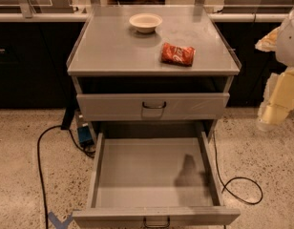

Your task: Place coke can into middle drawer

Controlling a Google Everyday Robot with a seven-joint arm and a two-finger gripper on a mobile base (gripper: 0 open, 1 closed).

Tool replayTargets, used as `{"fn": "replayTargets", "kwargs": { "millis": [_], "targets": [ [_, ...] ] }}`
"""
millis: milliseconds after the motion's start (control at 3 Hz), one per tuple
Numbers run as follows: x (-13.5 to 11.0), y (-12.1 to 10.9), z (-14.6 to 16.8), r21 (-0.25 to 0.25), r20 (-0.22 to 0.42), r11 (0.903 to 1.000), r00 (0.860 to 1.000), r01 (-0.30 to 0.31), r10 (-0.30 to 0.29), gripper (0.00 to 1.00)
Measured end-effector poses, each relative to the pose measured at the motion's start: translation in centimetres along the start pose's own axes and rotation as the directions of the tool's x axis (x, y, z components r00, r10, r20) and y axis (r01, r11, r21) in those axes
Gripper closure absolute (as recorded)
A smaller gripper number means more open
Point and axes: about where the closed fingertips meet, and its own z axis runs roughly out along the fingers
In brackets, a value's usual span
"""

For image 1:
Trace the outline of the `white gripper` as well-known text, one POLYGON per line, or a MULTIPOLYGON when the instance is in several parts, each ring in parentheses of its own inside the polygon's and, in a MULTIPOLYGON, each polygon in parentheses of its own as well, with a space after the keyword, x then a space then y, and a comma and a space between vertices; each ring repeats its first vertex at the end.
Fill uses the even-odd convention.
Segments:
MULTIPOLYGON (((277 27, 260 39, 255 49, 276 51, 276 58, 287 67, 294 67, 294 8, 277 27)), ((266 82, 263 102, 258 110, 257 127, 268 132, 279 126, 294 110, 294 68, 272 73, 266 82)))

